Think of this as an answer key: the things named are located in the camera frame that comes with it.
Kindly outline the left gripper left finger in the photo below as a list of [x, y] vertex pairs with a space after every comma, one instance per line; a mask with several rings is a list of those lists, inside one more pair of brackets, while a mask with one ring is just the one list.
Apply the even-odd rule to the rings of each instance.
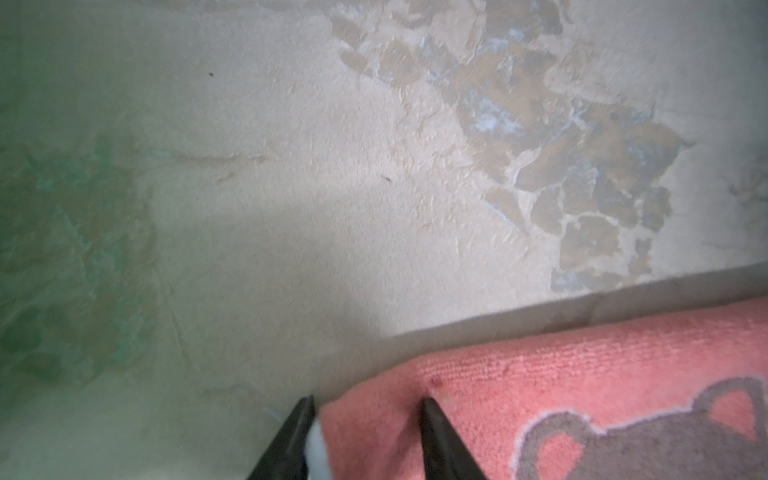
[[248, 480], [307, 480], [304, 450], [316, 417], [312, 395], [301, 398], [248, 475]]

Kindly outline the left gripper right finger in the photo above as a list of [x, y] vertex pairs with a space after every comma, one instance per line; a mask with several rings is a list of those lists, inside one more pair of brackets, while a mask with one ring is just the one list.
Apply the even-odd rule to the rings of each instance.
[[487, 479], [434, 398], [422, 400], [419, 429], [426, 480]]

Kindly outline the red pink towel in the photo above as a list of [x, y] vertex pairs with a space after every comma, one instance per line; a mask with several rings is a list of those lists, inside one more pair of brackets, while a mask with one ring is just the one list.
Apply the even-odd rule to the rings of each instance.
[[313, 479], [421, 479], [425, 398], [489, 479], [763, 479], [767, 302], [424, 355], [323, 406]]

